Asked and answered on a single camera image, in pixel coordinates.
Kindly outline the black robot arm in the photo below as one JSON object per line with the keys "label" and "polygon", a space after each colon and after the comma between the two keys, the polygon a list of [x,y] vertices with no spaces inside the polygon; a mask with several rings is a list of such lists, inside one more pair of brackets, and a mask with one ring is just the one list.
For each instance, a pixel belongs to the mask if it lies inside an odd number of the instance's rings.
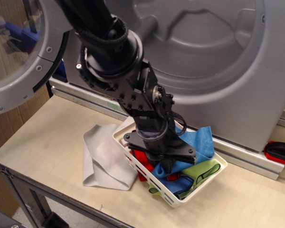
{"label": "black robot arm", "polygon": [[81,78],[116,100],[134,119],[136,130],[124,140],[146,153],[149,161],[172,172],[177,161],[196,162],[195,149],[176,132],[173,95],[158,84],[150,63],[143,58],[140,38],[102,0],[60,0],[68,22],[81,40]]}

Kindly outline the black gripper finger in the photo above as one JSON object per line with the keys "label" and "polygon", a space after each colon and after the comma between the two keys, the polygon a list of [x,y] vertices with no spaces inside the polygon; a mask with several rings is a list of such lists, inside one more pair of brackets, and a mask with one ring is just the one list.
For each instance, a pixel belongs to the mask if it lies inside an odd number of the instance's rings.
{"label": "black gripper finger", "polygon": [[164,158],[160,161],[161,168],[165,174],[171,174],[173,164],[176,162],[174,158]]}

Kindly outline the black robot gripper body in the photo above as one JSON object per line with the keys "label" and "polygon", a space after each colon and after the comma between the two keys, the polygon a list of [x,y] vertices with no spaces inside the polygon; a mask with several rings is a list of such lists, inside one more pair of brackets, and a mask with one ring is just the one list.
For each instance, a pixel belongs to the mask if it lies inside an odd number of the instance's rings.
{"label": "black robot gripper body", "polygon": [[195,164],[196,150],[179,138],[174,120],[135,120],[135,132],[126,133],[128,146],[147,153],[147,158],[160,163],[164,158]]}

